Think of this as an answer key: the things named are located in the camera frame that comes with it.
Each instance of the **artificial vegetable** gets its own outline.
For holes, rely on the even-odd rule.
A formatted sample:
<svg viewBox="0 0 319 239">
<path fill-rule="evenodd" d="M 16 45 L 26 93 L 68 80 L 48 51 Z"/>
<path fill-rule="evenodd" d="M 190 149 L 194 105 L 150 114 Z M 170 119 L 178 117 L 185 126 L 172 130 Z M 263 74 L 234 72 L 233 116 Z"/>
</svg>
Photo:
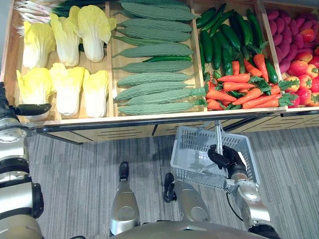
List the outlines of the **artificial vegetable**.
<svg viewBox="0 0 319 239">
<path fill-rule="evenodd" d="M 24 49 L 22 64 L 27 68 L 45 67 L 48 55 L 55 50 L 53 30 L 49 24 L 23 22 Z"/>
<path fill-rule="evenodd" d="M 247 83 L 250 80 L 249 74 L 239 74 L 237 76 L 223 76 L 218 79 L 218 81 L 222 82 L 239 82 L 239 83 Z"/>
<path fill-rule="evenodd" d="M 232 67 L 233 67 L 233 74 L 234 76 L 238 76 L 239 75 L 239 61 L 232 61 Z"/>
<path fill-rule="evenodd" d="M 254 67 L 252 64 L 250 64 L 246 59 L 244 59 L 244 64 L 246 67 L 246 70 L 252 75 L 252 76 L 262 76 L 263 73 L 258 70 L 256 67 Z"/>
<path fill-rule="evenodd" d="M 203 28 L 203 31 L 208 31 L 217 21 L 218 19 L 222 16 L 224 10 L 225 10 L 226 4 L 223 3 L 222 6 L 219 7 L 218 11 L 216 12 L 216 14 L 214 15 L 214 17 L 212 18 L 212 20 L 210 22 L 208 22 Z"/>
<path fill-rule="evenodd" d="M 262 94 L 263 94 L 263 92 L 260 89 L 254 88 L 254 89 L 250 90 L 247 93 L 247 95 L 234 101 L 233 105 L 242 105 L 243 103 L 246 103 L 247 101 L 250 101 L 250 100 L 253 100 L 253 99 L 260 97 Z"/>
<path fill-rule="evenodd" d="M 221 64 L 221 44 L 217 38 L 216 35 L 214 35 L 212 38 L 212 45 L 213 45 L 213 60 L 212 60 L 212 67 L 215 70 L 218 70 Z"/>
<path fill-rule="evenodd" d="M 225 92 L 237 91 L 237 90 L 249 89 L 249 88 L 255 87 L 255 85 L 252 85 L 252 84 L 237 83 L 237 82 L 224 82 L 222 85 L 223 85 L 223 90 Z"/>
<path fill-rule="evenodd" d="M 56 41 L 56 51 L 61 63 L 66 66 L 76 66 L 79 64 L 79 44 L 80 38 L 77 35 L 78 13 L 80 8 L 73 6 L 70 9 L 68 18 L 58 17 L 51 13 L 51 27 Z"/>
<path fill-rule="evenodd" d="M 266 80 L 266 82 L 269 82 L 264 55 L 261 53 L 256 54 L 256 55 L 254 55 L 253 59 L 254 59 L 254 62 L 256 64 L 257 68 L 261 71 L 263 78 Z"/>
<path fill-rule="evenodd" d="M 107 18 L 95 5 L 82 7 L 78 12 L 79 37 L 83 40 L 85 56 L 93 62 L 100 62 L 104 57 L 103 45 L 111 38 L 111 31 L 116 27 L 115 18 Z"/>
<path fill-rule="evenodd" d="M 79 111 L 83 79 L 89 77 L 88 70 L 83 67 L 66 69 L 62 63 L 54 63 L 49 72 L 56 92 L 57 111 L 65 116 L 75 115 Z"/>
<path fill-rule="evenodd" d="M 237 100 L 235 97 L 232 97 L 226 93 L 217 91 L 215 89 L 210 89 L 206 95 L 207 98 L 212 100 L 220 100 L 220 101 L 235 101 Z"/>
</svg>

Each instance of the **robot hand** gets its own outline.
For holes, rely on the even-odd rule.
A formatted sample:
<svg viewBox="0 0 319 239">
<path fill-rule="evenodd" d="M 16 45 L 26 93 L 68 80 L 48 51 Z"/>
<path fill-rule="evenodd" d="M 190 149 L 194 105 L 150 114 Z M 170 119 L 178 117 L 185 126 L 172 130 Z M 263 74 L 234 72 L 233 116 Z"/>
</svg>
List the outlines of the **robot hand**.
<svg viewBox="0 0 319 239">
<path fill-rule="evenodd" d="M 208 150 L 208 157 L 218 165 L 219 169 L 227 169 L 228 178 L 238 172 L 247 175 L 246 166 L 235 149 L 223 145 L 223 155 L 221 155 L 216 152 L 216 144 L 213 144 Z"/>
</svg>

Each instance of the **green vegetable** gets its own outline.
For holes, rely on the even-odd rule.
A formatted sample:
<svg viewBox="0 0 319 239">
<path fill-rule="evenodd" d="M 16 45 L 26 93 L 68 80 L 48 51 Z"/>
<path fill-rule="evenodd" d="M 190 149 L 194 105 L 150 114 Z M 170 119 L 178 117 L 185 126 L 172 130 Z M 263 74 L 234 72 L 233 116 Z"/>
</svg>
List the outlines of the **green vegetable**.
<svg viewBox="0 0 319 239">
<path fill-rule="evenodd" d="M 155 56 L 143 62 L 157 62 L 157 61 L 191 61 L 190 56 Z"/>
<path fill-rule="evenodd" d="M 249 57 L 249 52 L 248 52 L 246 46 L 242 46 L 242 47 L 241 47 L 241 52 L 243 53 L 244 58 L 245 58 L 246 60 L 249 60 L 249 58 L 250 58 L 250 57 Z"/>
<path fill-rule="evenodd" d="M 251 24 L 254 45 L 257 47 L 261 47 L 263 44 L 263 35 L 258 20 L 256 16 L 250 11 L 250 9 L 247 9 L 247 18 Z"/>
<path fill-rule="evenodd" d="M 278 82 L 278 86 L 279 86 L 280 90 L 282 90 L 282 91 L 285 91 L 286 89 L 288 89 L 291 86 L 298 86 L 299 84 L 300 84 L 300 81 L 297 80 L 297 78 L 295 80 Z"/>
<path fill-rule="evenodd" d="M 246 72 L 243 57 L 239 56 L 238 61 L 239 61 L 239 74 L 243 74 Z"/>
<path fill-rule="evenodd" d="M 250 45 L 253 44 L 253 30 L 251 29 L 250 22 L 248 20 L 245 20 L 245 23 L 247 25 L 248 33 L 249 33 L 249 43 Z"/>
<path fill-rule="evenodd" d="M 216 8 L 212 7 L 207 11 L 203 12 L 202 15 L 196 19 L 196 27 L 201 28 L 205 26 L 215 16 Z"/>
<path fill-rule="evenodd" d="M 176 43 L 171 41 L 162 41 L 162 40 L 155 40 L 155 39 L 138 39 L 128 36 L 113 36 L 114 39 L 118 39 L 120 41 L 126 42 L 128 44 L 134 45 L 134 46 L 144 46 L 144 45 L 150 45 L 150 44 L 159 44 L 159 43 L 170 43 L 170 44 L 177 44 L 177 45 L 183 45 L 187 46 L 183 43 Z"/>
<path fill-rule="evenodd" d="M 273 67 L 273 65 L 270 63 L 270 61 L 267 58 L 265 58 L 265 63 L 266 63 L 266 68 L 267 68 L 270 83 L 278 84 L 279 79 L 275 71 L 275 68 Z"/>
<path fill-rule="evenodd" d="M 191 76 L 184 73 L 175 72 L 159 72 L 159 73 L 140 73 L 124 77 L 118 81 L 118 87 L 123 86 L 137 86 L 147 83 L 155 82 L 173 82 L 173 81 L 186 81 Z"/>
<path fill-rule="evenodd" d="M 149 95 L 153 93 L 159 93 L 170 90 L 183 89 L 188 84 L 183 82 L 155 82 L 148 84 L 141 84 L 137 86 L 130 87 L 120 93 L 115 97 L 116 101 L 129 100 L 136 96 Z"/>
<path fill-rule="evenodd" d="M 239 31 L 242 33 L 243 43 L 245 46 L 247 46 L 250 41 L 250 33 L 248 26 L 245 23 L 244 18 L 239 13 L 235 13 L 235 20 L 239 25 Z"/>
<path fill-rule="evenodd" d="M 123 2 L 121 4 L 126 11 L 142 18 L 164 21 L 189 21 L 197 18 L 197 16 L 193 15 L 189 11 L 181 9 L 169 9 L 154 5 L 144 5 L 130 2 Z"/>
<path fill-rule="evenodd" d="M 126 66 L 113 68 L 131 73 L 142 72 L 174 72 L 184 70 L 192 65 L 191 61 L 159 61 L 130 63 Z"/>
<path fill-rule="evenodd" d="M 234 10 L 225 12 L 222 17 L 212 26 L 210 29 L 210 37 L 212 37 L 215 32 L 218 30 L 218 28 L 221 26 L 221 24 L 228 18 L 230 18 L 234 14 Z"/>
<path fill-rule="evenodd" d="M 240 41 L 238 39 L 238 37 L 236 36 L 235 32 L 233 31 L 233 29 L 226 25 L 226 24 L 222 24 L 220 26 L 220 29 L 222 31 L 222 33 L 224 34 L 224 36 L 227 38 L 227 40 L 230 42 L 230 44 L 237 50 L 240 50 Z"/>
<path fill-rule="evenodd" d="M 239 25 L 239 22 L 237 21 L 236 19 L 236 16 L 233 15 L 229 18 L 229 23 L 230 23 L 230 26 L 231 28 L 234 30 L 235 34 L 237 35 L 239 41 L 240 41 L 240 44 L 243 45 L 244 43 L 244 36 L 243 36 L 243 33 L 240 29 L 240 25 Z"/>
<path fill-rule="evenodd" d="M 214 35 L 212 38 L 213 43 L 213 61 L 212 61 L 212 67 L 215 70 L 218 70 L 221 64 L 221 44 L 217 38 L 217 35 Z"/>
<path fill-rule="evenodd" d="M 123 105 L 146 105 L 146 104 L 164 104 L 172 103 L 176 100 L 185 99 L 191 96 L 205 96 L 204 88 L 193 89 L 185 88 L 181 90 L 165 91 L 156 94 L 143 95 L 131 98 L 129 101 L 119 104 Z"/>
<path fill-rule="evenodd" d="M 152 28 L 152 29 L 162 29 L 162 30 L 170 30 L 170 31 L 182 31 L 182 32 L 191 32 L 192 28 L 182 22 L 178 21 L 161 21 L 161 20 L 153 20 L 146 18 L 133 18 L 127 19 L 118 24 L 118 26 L 136 26 L 136 27 L 144 27 L 144 28 Z"/>
<path fill-rule="evenodd" d="M 245 93 L 239 93 L 237 91 L 228 91 L 227 93 L 235 98 L 240 98 L 240 97 L 245 96 Z"/>
<path fill-rule="evenodd" d="M 231 58 L 227 49 L 222 49 L 222 61 L 223 61 L 223 70 L 224 75 L 229 76 L 233 74 L 233 67 L 231 63 Z"/>
<path fill-rule="evenodd" d="M 204 49 L 203 49 L 203 45 L 201 44 L 200 41 L 199 41 L 199 54 L 200 54 L 201 70 L 202 70 L 202 73 L 204 75 L 204 72 L 205 72 Z"/>
<path fill-rule="evenodd" d="M 155 114 L 169 114 L 178 113 L 191 109 L 197 105 L 204 105 L 203 99 L 198 100 L 192 104 L 189 102 L 176 102 L 168 104 L 148 104 L 148 105 L 134 105 L 124 106 L 119 108 L 119 112 L 127 115 L 155 115 Z"/>
<path fill-rule="evenodd" d="M 207 31 L 200 32 L 200 41 L 204 50 L 205 62 L 209 63 L 213 57 L 213 45 Z"/>
<path fill-rule="evenodd" d="M 190 11 L 189 7 L 185 3 L 178 0 L 121 0 L 121 2 L 133 2 L 145 5 L 156 5 L 164 8 Z"/>
<path fill-rule="evenodd" d="M 181 31 L 158 30 L 143 27 L 128 26 L 124 29 L 117 29 L 118 32 L 135 38 L 162 40 L 162 41 L 187 41 L 190 34 Z"/>
<path fill-rule="evenodd" d="M 193 51 L 185 45 L 175 45 L 170 43 L 159 43 L 153 45 L 138 46 L 128 48 L 116 54 L 116 56 L 125 57 L 149 57 L 149 56 L 188 56 L 193 54 Z"/>
<path fill-rule="evenodd" d="M 228 41 L 226 40 L 224 34 L 221 31 L 216 32 L 216 37 L 219 41 L 219 43 L 221 44 L 222 48 L 226 48 L 229 55 L 233 54 L 233 48 L 231 47 L 231 45 L 228 43 Z"/>
<path fill-rule="evenodd" d="M 218 71 L 214 71 L 213 76 L 215 79 L 219 79 L 221 75 L 218 73 Z"/>
<path fill-rule="evenodd" d="M 217 13 L 212 18 L 212 20 L 202 28 L 203 31 L 208 31 L 218 21 L 218 19 L 222 16 L 225 10 L 225 7 L 226 7 L 225 3 L 222 6 L 220 6 L 220 8 L 218 9 Z"/>
</svg>

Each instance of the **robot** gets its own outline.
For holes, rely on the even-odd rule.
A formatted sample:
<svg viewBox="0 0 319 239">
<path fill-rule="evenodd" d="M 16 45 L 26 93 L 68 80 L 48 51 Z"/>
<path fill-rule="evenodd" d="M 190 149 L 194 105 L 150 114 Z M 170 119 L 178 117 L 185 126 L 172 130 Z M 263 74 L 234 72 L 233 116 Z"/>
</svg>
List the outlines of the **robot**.
<svg viewBox="0 0 319 239">
<path fill-rule="evenodd" d="M 0 239 L 44 238 L 36 221 L 44 209 L 41 186 L 33 183 L 29 174 L 25 139 L 30 129 L 16 115 L 40 115 L 50 107 L 45 104 L 14 108 L 8 104 L 4 84 L 0 83 Z M 223 155 L 216 153 L 216 145 L 212 145 L 208 156 L 219 169 L 227 169 L 228 180 L 233 183 L 229 193 L 241 210 L 248 232 L 209 223 L 211 216 L 199 193 L 190 184 L 175 180 L 170 173 L 165 177 L 163 199 L 167 203 L 178 202 L 182 220 L 140 225 L 139 208 L 128 184 L 129 165 L 122 162 L 110 215 L 110 236 L 113 239 L 280 239 L 238 152 L 227 146 L 222 151 Z"/>
</svg>

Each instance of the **cucumber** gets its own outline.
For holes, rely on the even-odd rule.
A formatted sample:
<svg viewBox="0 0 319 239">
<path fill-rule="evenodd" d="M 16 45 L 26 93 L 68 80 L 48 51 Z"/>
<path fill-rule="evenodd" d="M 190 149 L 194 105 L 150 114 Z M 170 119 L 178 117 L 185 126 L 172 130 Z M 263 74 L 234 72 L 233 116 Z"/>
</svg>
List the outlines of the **cucumber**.
<svg viewBox="0 0 319 239">
<path fill-rule="evenodd" d="M 196 19 L 196 27 L 201 28 L 205 26 L 215 16 L 216 8 L 212 7 L 203 12 L 202 15 Z"/>
<path fill-rule="evenodd" d="M 217 38 L 217 36 L 213 36 L 212 38 L 213 43 L 213 60 L 212 60 L 212 67 L 215 70 L 218 70 L 221 64 L 221 44 Z"/>
<path fill-rule="evenodd" d="M 207 31 L 200 32 L 200 41 L 204 50 L 205 62 L 210 63 L 213 58 L 213 45 Z"/>
</svg>

